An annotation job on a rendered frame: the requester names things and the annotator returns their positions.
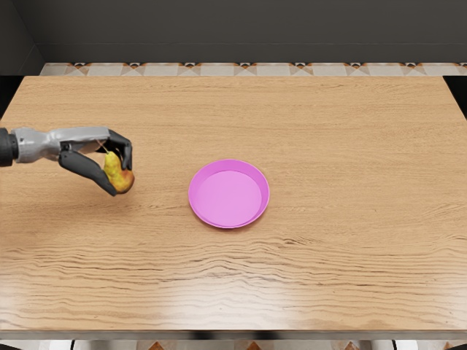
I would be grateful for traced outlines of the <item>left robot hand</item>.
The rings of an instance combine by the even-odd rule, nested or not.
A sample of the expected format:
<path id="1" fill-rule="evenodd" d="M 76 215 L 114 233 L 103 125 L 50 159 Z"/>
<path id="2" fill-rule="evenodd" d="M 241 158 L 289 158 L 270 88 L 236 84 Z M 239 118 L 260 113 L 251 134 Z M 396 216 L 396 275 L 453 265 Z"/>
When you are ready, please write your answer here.
<path id="1" fill-rule="evenodd" d="M 18 140 L 18 158 L 13 162 L 34 163 L 41 159 L 55 161 L 61 168 L 92 180 L 111 196 L 117 195 L 116 189 L 99 164 L 87 157 L 87 154 L 104 153 L 100 141 L 120 157 L 123 170 L 132 169 L 131 141 L 107 127 L 59 128 L 47 132 L 16 128 L 8 132 Z"/>

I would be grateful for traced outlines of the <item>yellow pear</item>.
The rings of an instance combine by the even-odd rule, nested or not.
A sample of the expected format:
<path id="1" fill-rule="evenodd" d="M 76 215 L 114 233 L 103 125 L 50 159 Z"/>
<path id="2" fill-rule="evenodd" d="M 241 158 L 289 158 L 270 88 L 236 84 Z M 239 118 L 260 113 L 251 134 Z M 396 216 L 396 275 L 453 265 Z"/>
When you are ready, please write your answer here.
<path id="1" fill-rule="evenodd" d="M 128 169 L 123 170 L 120 157 L 114 151 L 109 151 L 103 142 L 99 141 L 99 145 L 105 151 L 103 171 L 110 184 L 116 189 L 117 194 L 127 193 L 134 185 L 133 172 Z"/>

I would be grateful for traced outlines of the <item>pink plate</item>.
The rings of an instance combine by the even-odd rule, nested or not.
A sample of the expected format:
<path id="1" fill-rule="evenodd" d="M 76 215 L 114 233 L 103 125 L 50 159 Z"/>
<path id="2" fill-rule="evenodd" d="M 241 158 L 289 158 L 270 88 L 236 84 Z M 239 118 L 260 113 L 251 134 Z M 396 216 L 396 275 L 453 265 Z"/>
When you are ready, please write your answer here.
<path id="1" fill-rule="evenodd" d="M 265 175 L 252 164 L 235 159 L 217 160 L 200 168 L 188 188 L 194 214 L 222 229 L 253 223 L 264 213 L 269 199 Z"/>

